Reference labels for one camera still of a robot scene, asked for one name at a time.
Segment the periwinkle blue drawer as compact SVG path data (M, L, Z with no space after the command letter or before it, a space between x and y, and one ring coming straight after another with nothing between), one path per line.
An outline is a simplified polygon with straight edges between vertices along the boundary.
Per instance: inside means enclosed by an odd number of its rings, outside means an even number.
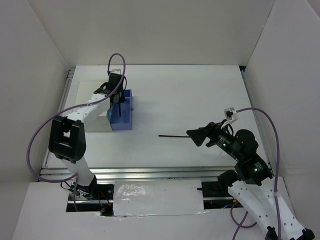
M118 104L108 110L112 112L109 123L113 131L132 130L134 110L132 90L126 89L124 91L124 96L126 101L121 104L121 117L119 117Z

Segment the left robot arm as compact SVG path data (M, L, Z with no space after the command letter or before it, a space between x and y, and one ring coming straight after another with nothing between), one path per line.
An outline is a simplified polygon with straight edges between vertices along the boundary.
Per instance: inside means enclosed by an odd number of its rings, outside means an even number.
M88 200L97 197L99 188L97 177L85 160L85 127L113 106L126 101L123 87L126 80L123 74L109 71L108 81L96 89L83 106L66 116L57 115L52 120L48 149L72 175L76 175L74 187Z

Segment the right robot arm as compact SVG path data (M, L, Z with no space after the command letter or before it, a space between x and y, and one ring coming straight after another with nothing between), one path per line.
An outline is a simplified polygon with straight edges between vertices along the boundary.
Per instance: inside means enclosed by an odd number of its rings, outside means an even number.
M217 146L236 161L233 170L218 176L218 192L234 197L251 215L267 240L313 240L312 230L303 227L285 200L275 193L270 168L257 154L259 146L254 134L247 129L235 135L222 129L221 123L210 122L205 127L187 130L196 146L205 139L207 147Z

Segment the black makeup brush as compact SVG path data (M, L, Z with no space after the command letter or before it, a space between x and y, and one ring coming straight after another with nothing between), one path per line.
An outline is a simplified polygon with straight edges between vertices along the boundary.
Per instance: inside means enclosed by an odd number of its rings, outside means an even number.
M121 118L121 116L122 116L122 103L121 102L119 102L118 103L118 115L119 115L119 118Z

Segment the white drawer cabinet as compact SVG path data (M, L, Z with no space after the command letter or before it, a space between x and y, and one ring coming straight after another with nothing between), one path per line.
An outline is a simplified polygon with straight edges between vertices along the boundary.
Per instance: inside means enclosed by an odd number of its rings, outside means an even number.
M94 92L101 87L106 80L81 80L78 85L75 105L87 104L84 107L84 129L86 133L102 133L112 132L112 127L108 119L108 111L110 108L110 99L104 100L97 104L93 102L99 101L105 95L94 96Z

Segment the long black eyeliner pencil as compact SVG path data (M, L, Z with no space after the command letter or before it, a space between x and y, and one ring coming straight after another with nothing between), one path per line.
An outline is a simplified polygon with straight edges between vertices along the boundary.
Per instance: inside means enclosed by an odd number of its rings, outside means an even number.
M165 134L159 134L158 137L161 137L161 138L190 138L187 135L165 135Z

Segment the white foam cover panel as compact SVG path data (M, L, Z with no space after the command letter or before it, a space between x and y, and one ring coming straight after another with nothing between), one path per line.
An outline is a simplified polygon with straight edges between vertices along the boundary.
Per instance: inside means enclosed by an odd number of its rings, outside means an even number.
M113 215L184 216L205 213L200 180L117 181Z

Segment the aluminium table rail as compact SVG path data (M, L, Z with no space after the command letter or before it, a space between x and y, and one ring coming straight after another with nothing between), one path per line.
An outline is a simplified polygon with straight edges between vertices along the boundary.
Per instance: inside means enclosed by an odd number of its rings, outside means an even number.
M227 166L91 168L99 181L215 178L229 170Z

